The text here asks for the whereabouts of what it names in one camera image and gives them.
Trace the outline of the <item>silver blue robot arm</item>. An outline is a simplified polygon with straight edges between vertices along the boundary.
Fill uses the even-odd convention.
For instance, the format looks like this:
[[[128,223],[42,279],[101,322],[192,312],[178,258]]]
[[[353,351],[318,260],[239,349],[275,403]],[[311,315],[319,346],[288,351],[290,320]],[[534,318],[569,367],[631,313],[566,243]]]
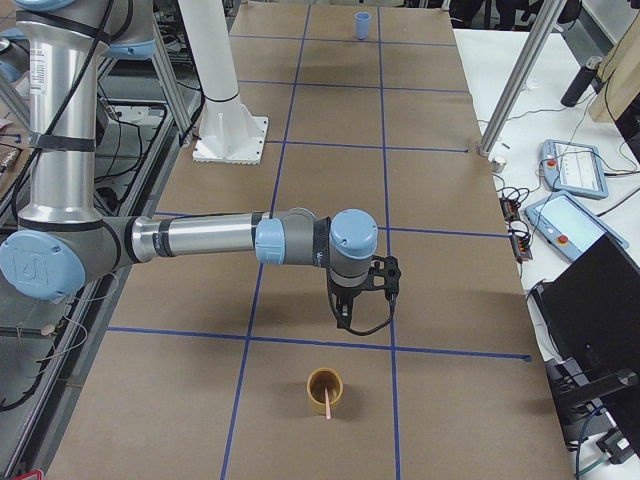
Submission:
[[[327,277],[331,311],[351,326],[354,299],[380,286],[377,226],[349,209],[305,209],[154,221],[106,217],[93,203],[97,63],[156,50],[148,1],[21,1],[29,42],[30,200],[1,245],[4,278],[22,294],[59,301],[117,269],[153,258],[252,251],[263,264],[310,265]]]

